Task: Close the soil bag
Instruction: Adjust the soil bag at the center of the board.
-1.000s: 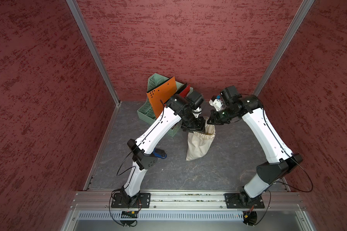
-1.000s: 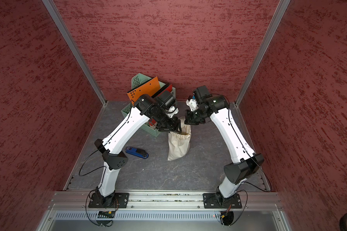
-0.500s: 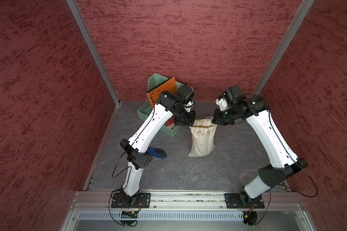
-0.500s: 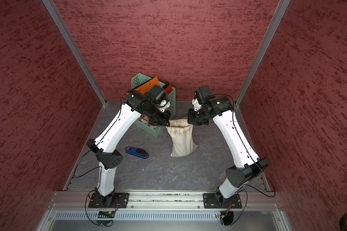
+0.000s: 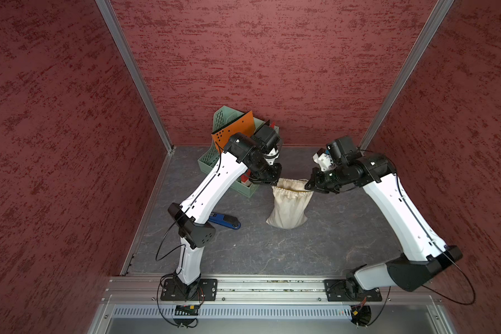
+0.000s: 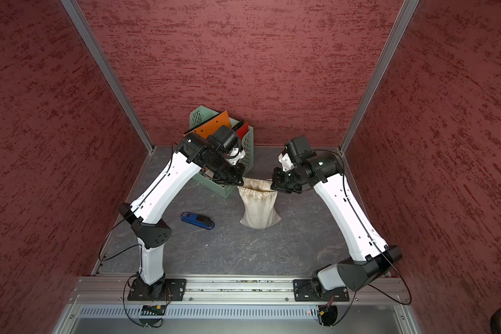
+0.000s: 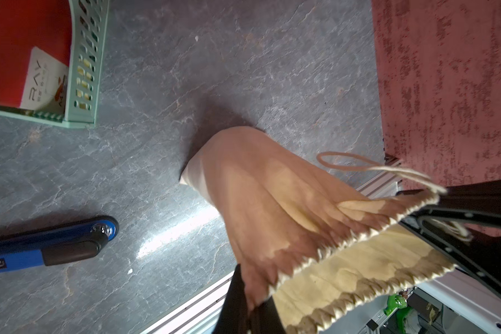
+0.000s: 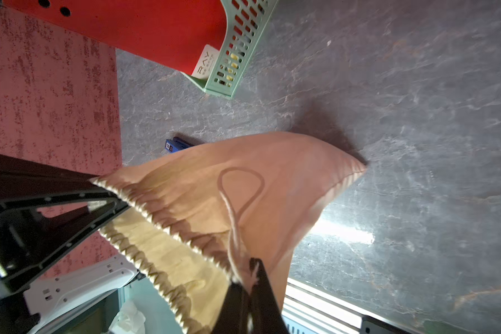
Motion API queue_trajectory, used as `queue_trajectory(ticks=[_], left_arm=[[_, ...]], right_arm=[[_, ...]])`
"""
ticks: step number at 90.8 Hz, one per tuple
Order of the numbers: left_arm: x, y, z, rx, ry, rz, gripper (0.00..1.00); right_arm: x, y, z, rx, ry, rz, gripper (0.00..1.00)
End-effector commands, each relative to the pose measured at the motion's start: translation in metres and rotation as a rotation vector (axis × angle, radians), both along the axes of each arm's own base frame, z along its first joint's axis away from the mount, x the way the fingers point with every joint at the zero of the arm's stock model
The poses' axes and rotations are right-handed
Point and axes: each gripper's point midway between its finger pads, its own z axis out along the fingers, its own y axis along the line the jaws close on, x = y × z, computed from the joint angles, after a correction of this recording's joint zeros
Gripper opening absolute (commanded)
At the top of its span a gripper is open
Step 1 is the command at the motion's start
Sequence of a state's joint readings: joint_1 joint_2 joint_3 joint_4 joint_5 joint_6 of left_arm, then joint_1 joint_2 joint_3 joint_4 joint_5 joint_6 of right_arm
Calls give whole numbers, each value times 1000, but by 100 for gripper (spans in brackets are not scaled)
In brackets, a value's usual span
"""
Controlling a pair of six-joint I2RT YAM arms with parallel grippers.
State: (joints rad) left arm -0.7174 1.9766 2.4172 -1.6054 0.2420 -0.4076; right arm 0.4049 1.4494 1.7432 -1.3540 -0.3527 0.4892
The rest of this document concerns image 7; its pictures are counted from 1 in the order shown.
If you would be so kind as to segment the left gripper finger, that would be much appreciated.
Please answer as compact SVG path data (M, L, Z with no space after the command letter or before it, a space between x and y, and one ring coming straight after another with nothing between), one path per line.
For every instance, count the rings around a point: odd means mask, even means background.
M238 264L213 333L286 334L273 298L248 311L244 288Z

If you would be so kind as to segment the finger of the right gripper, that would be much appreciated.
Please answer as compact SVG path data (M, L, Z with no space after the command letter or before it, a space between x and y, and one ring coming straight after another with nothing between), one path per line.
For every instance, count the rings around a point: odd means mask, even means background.
M501 299L501 180L451 187L399 224Z

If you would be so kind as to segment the beige drawstring cloth bag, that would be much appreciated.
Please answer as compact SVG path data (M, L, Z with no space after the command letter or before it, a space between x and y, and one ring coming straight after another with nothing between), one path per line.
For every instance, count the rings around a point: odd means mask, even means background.
M379 296L455 269L399 224L444 187L410 168L364 159L362 171L417 182L415 194L371 199L251 127L215 134L180 182L217 209L240 266L249 311L275 303L287 333L327 330Z

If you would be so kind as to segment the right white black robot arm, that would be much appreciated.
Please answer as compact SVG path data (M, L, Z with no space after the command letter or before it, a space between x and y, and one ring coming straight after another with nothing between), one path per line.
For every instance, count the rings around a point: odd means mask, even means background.
M443 305L446 333L501 333L501 180L449 188L401 226L457 265L420 289Z

